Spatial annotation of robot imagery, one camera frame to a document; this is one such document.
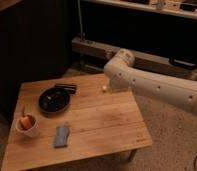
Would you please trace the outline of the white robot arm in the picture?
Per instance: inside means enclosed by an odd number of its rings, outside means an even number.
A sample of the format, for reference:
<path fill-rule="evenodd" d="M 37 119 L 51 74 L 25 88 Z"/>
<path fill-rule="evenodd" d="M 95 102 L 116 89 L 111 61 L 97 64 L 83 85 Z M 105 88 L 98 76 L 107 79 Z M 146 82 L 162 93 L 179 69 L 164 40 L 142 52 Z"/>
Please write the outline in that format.
<path fill-rule="evenodd" d="M 112 90 L 131 88 L 197 116 L 197 81 L 139 70 L 134 63 L 135 56 L 127 49 L 120 49 L 106 63 L 103 72 Z"/>

